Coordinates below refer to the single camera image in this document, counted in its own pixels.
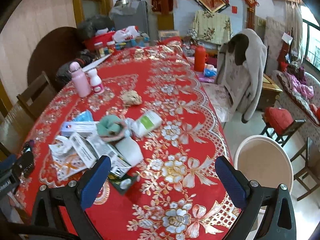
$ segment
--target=black cable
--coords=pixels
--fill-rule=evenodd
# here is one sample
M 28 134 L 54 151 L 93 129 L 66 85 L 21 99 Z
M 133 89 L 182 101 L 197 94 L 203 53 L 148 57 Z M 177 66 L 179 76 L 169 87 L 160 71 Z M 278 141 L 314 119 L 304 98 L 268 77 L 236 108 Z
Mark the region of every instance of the black cable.
M 60 231 L 55 228 L 47 228 L 41 226 L 28 226 L 25 224 L 7 223 L 8 228 L 15 234 L 37 235 L 37 236 L 52 236 L 66 240 L 81 240 L 79 236 L 68 232 Z

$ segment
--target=white bottle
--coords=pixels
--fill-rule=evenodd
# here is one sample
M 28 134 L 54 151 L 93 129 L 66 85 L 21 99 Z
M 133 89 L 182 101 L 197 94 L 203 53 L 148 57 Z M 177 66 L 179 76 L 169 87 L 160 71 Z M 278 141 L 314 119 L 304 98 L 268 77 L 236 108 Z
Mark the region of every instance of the white bottle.
M 104 92 L 104 87 L 101 78 L 98 76 L 97 69 L 93 68 L 88 71 L 90 77 L 90 85 L 96 95 L 100 95 Z

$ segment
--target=trash bin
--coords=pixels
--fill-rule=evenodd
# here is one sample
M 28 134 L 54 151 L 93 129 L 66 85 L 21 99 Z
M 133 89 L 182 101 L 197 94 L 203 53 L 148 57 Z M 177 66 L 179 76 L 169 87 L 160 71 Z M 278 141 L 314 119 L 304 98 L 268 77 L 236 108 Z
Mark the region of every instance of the trash bin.
M 293 170 L 290 159 L 271 138 L 254 135 L 245 139 L 236 152 L 234 167 L 249 181 L 256 180 L 263 187 L 273 188 L 283 183 L 287 185 L 290 194 L 292 192 Z

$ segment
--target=yellow floral blouse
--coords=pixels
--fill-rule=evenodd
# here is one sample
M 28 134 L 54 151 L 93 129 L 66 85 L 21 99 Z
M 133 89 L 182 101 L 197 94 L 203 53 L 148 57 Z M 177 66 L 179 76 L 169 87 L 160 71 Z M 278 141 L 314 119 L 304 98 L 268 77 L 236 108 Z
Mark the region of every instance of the yellow floral blouse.
M 196 12 L 193 20 L 193 29 L 197 33 L 198 40 L 219 45 L 228 42 L 232 34 L 228 15 L 202 10 Z

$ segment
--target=floor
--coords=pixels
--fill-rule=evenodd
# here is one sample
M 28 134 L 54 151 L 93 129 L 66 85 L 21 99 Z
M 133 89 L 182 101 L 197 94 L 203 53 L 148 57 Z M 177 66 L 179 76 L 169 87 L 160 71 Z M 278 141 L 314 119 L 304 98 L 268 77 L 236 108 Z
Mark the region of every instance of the floor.
M 249 136 L 260 134 L 265 124 L 261 117 L 261 112 L 255 112 L 252 119 L 247 123 L 241 122 L 241 114 L 236 112 L 231 122 L 227 123 L 224 129 L 224 134 L 230 149 L 232 158 L 234 158 L 236 150 L 240 143 Z M 289 159 L 292 158 L 304 145 L 302 137 L 299 133 L 296 133 L 284 146 L 284 150 L 287 153 Z M 298 157 L 292 162 L 293 173 L 297 173 L 304 167 L 304 160 L 302 157 Z M 310 176 L 304 179 L 304 182 L 308 187 L 315 185 L 315 182 Z M 308 240 L 316 226 L 320 221 L 320 188 L 308 197 L 297 202 L 297 198 L 303 195 L 306 190 L 297 182 L 294 181 L 292 189 L 292 203 L 294 207 L 296 227 L 297 227 L 297 239 Z M 256 231 L 251 232 L 247 240 L 254 238 Z

